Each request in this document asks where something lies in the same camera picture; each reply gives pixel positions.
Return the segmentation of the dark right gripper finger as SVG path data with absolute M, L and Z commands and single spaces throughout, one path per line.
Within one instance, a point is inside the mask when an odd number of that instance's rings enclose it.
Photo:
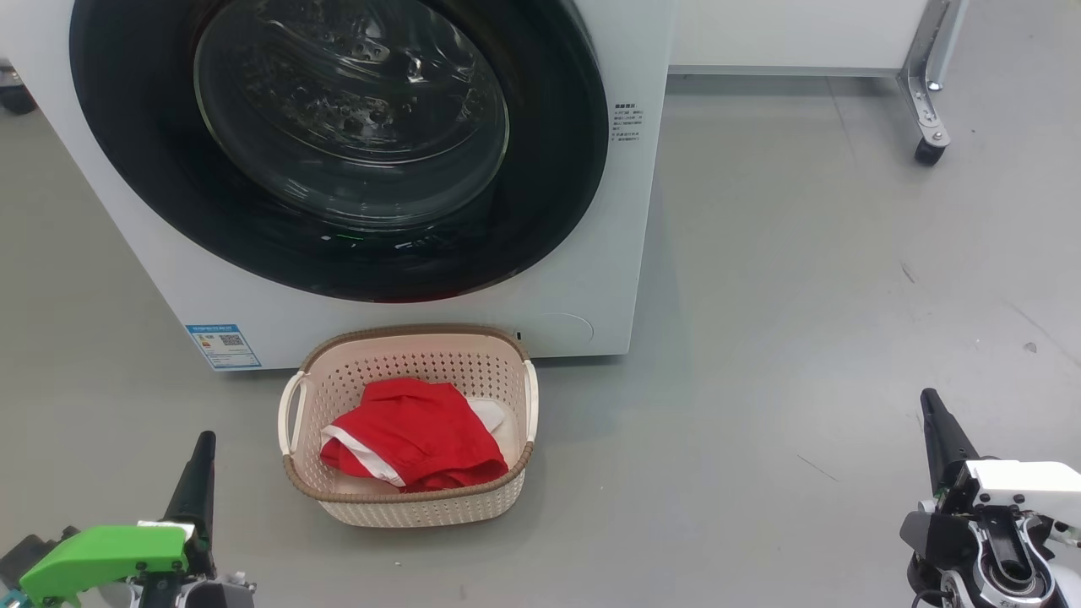
M 939 497 L 957 484 L 965 463 L 980 459 L 980 454 L 937 389 L 922 389 L 920 400 L 932 493 Z

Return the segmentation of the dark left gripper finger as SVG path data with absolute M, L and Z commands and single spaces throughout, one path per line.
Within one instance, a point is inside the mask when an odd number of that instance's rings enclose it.
M 215 453 L 215 432 L 200 432 L 162 519 L 162 523 L 191 524 L 193 547 L 206 554 L 211 553 L 213 539 Z

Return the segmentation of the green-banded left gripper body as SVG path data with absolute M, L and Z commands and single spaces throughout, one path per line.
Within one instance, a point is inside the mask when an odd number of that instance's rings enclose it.
M 216 574 L 209 546 L 193 524 L 141 523 L 96 526 L 62 540 L 17 589 L 35 607 L 81 607 L 80 595 L 121 581 L 178 576 L 182 584 Z

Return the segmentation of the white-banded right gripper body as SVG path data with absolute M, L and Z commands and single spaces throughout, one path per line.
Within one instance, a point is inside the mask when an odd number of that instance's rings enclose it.
M 900 539 L 931 565 L 1035 565 L 1049 540 L 1078 547 L 1078 472 L 1058 462 L 972 459 L 904 517 Z

